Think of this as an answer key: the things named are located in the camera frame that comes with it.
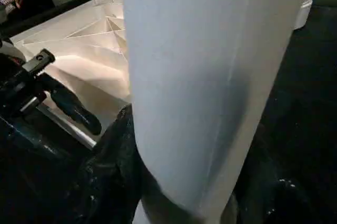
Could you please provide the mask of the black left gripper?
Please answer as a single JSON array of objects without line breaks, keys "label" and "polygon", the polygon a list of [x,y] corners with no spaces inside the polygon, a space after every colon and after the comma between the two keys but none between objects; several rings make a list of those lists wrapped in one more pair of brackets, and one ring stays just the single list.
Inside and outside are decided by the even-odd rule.
[{"label": "black left gripper", "polygon": [[[42,49],[23,64],[14,56],[1,54],[1,116],[16,116],[46,99],[38,75],[53,62],[55,56],[47,49]],[[85,108],[72,91],[58,85],[48,92],[56,106],[73,121],[82,124],[92,135],[101,133],[102,125],[98,118]]]}]

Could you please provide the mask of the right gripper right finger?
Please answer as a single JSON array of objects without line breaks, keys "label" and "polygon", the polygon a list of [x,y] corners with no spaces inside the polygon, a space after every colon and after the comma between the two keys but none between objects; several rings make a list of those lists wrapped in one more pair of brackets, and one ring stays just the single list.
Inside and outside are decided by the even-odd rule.
[{"label": "right gripper right finger", "polygon": [[316,223],[316,210],[300,185],[276,162],[270,138],[258,129],[234,187],[237,223]]}]

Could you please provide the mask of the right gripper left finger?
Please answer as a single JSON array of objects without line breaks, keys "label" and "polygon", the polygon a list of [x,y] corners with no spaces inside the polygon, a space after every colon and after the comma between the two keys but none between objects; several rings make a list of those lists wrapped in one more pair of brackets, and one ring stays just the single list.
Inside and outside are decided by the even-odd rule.
[{"label": "right gripper left finger", "polygon": [[142,165],[128,104],[79,170],[74,223],[132,223],[141,193]]}]

